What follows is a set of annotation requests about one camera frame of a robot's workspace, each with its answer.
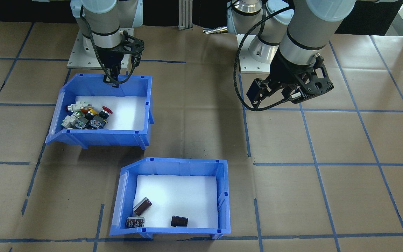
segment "floor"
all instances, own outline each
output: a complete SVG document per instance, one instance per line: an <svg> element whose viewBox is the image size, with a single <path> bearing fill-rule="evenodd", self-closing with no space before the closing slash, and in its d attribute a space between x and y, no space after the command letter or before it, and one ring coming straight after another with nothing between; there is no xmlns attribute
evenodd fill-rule
<svg viewBox="0 0 403 252"><path fill-rule="evenodd" d="M155 99L144 152L44 144L60 87L101 73L66 68L77 31L0 22L1 252L403 252L403 37L334 35L335 89L256 113L235 97L234 35L136 29ZM120 168L145 156L228 159L232 233L110 237Z"/></svg>

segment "electrical component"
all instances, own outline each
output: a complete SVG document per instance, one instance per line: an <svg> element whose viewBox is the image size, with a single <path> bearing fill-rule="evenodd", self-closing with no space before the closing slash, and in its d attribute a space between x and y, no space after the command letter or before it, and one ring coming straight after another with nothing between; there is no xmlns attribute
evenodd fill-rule
<svg viewBox="0 0 403 252"><path fill-rule="evenodd" d="M125 226L127 228L142 228L144 226L144 217L128 217Z"/></svg>
<svg viewBox="0 0 403 252"><path fill-rule="evenodd" d="M107 124L107 118L113 114L113 111L107 107L102 107L102 111L99 112L99 115L94 116L93 119L90 120L88 124L88 129L95 130L95 129L103 129L104 126Z"/></svg>
<svg viewBox="0 0 403 252"><path fill-rule="evenodd" d="M188 226L188 219L186 217L172 216L171 226Z"/></svg>
<svg viewBox="0 0 403 252"><path fill-rule="evenodd" d="M66 116L63 121L62 121L62 126L69 129L72 128L72 126L76 123L76 121L83 116L83 113L80 111L75 111L72 113L70 116Z"/></svg>
<svg viewBox="0 0 403 252"><path fill-rule="evenodd" d="M144 199L142 199L141 202L139 202L139 204L137 204L133 208L133 212L137 216L141 216L141 214L144 213L144 211L147 210L147 208L149 208L151 205L152 205L152 203L149 201L149 199L147 199L147 197L145 197Z"/></svg>
<svg viewBox="0 0 403 252"><path fill-rule="evenodd" d="M85 117L80 117L79 119L77 119L77 121L75 121L73 126L75 129L82 130L82 129L86 128L87 124L88 124L88 119L86 119Z"/></svg>
<svg viewBox="0 0 403 252"><path fill-rule="evenodd" d="M75 112L75 111L78 111L78 110L82 111L82 110L87 109L89 107L91 107L91 104L89 104L89 103L87 103L85 101L77 101L75 104L71 104L71 105L66 106L66 111L68 111L68 112Z"/></svg>

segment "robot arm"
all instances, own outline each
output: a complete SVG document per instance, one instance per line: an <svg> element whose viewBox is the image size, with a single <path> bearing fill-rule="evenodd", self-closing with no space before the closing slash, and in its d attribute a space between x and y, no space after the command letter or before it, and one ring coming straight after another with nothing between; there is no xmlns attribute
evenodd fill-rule
<svg viewBox="0 0 403 252"><path fill-rule="evenodd" d="M71 9L83 36L91 41L105 72L104 82L114 87L125 83L139 65L144 41L128 35L126 31L121 32L120 24L122 22L126 27L142 24L142 0L72 0ZM125 54L131 55L132 69L126 79L119 81Z"/></svg>
<svg viewBox="0 0 403 252"><path fill-rule="evenodd" d="M263 35L266 33L266 29L265 27L262 28L262 26L258 33L256 32L257 29L245 33L241 44L245 41L246 35L252 34L252 32L257 34L257 38L264 44L266 40L268 40L266 38L273 39L273 45L276 44L275 40L280 40L280 44L271 61L270 74L268 77L265 80L259 78L255 79L247 91L247 97L253 107L245 105L236 88L236 93L241 102L250 110L261 111L284 102L300 103L331 91L334 85L328 77L326 67L323 64L324 58L320 55L320 51L326 46L342 20L352 11L355 1L356 0L266 1L267 8L262 8L262 10L267 11L267 15L275 16L273 19L269 19L269 16L266 17L266 19L272 23L279 21L279 23L284 24L284 22L281 21L281 14L277 11L275 12L274 6L290 6L294 10L294 14L291 20L289 20L286 29L281 25L272 26L275 27L273 37L268 35L268 31L264 37ZM380 0L378 2L393 1L397 0ZM251 16L253 16L252 14L258 14L257 7L259 6L262 6L260 0L240 0L233 3L233 11L229 12L229 32L233 30L234 33L237 33L237 24L240 22L237 22L234 18L250 20ZM268 107L258 108L262 100L271 96L278 90L282 90L284 97L282 100Z"/></svg>

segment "white foam liner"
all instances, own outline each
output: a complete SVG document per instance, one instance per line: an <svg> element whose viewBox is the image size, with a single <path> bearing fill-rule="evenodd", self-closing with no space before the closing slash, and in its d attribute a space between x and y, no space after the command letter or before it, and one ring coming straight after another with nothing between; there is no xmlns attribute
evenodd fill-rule
<svg viewBox="0 0 403 252"><path fill-rule="evenodd" d="M144 96L77 96L76 102L84 101L93 105L99 113L102 106L113 111L104 129L141 131L144 129L146 98Z"/></svg>
<svg viewBox="0 0 403 252"><path fill-rule="evenodd" d="M172 215L187 217L188 228L219 228L215 177L138 175L133 206L144 197L152 203L141 214L146 228L172 228Z"/></svg>

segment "black background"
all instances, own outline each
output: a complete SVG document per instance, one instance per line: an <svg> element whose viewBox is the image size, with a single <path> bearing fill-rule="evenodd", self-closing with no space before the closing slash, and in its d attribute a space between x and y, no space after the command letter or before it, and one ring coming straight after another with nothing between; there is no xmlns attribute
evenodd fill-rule
<svg viewBox="0 0 403 252"><path fill-rule="evenodd" d="M228 0L193 0L192 22L205 28L226 25ZM357 1L337 33L385 35L403 0L394 3ZM0 21L75 23L69 1L0 0ZM144 25L177 26L178 0L144 0Z"/></svg>

